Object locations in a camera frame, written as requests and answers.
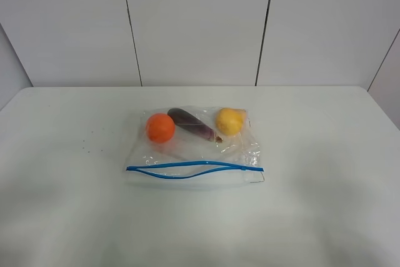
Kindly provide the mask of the clear zip file bag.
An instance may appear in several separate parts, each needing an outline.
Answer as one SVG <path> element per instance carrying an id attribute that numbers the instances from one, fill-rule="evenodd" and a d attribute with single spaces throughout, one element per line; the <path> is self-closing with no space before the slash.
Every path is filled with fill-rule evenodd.
<path id="1" fill-rule="evenodd" d="M 168 114 L 181 108 L 215 130 L 222 143 L 206 141 L 175 125 L 172 139 L 151 142 L 145 132 L 147 120 L 156 113 Z M 240 133 L 223 135 L 216 127 L 217 112 L 223 107 L 178 106 L 144 111 L 137 121 L 136 136 L 124 162 L 133 184 L 183 188 L 227 188 L 262 183 L 261 148 L 251 131 L 248 117 Z M 248 168 L 252 171 L 241 171 Z"/>

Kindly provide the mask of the purple eggplant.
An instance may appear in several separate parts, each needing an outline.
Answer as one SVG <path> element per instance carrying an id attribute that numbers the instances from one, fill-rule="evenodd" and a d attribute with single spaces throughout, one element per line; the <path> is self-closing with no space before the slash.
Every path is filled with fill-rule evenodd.
<path id="1" fill-rule="evenodd" d="M 167 115 L 174 121 L 179 128 L 199 136 L 206 141 L 222 143 L 223 139 L 215 130 L 203 123 L 200 119 L 181 108 L 171 108 Z"/>

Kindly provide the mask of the yellow pear fruit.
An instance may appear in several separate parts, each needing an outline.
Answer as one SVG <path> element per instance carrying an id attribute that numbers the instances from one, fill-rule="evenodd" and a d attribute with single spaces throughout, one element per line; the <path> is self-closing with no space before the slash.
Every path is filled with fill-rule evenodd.
<path id="1" fill-rule="evenodd" d="M 244 109 L 221 108 L 215 118 L 217 129 L 226 136 L 235 136 L 241 132 L 247 119 Z"/>

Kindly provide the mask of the orange fruit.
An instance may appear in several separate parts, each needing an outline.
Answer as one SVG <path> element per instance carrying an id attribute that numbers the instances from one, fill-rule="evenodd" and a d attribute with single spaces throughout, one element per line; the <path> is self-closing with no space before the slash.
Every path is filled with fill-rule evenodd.
<path id="1" fill-rule="evenodd" d="M 172 118 L 164 113 L 153 114 L 146 122 L 145 132 L 148 139 L 154 143 L 166 143 L 175 133 L 175 124 Z"/>

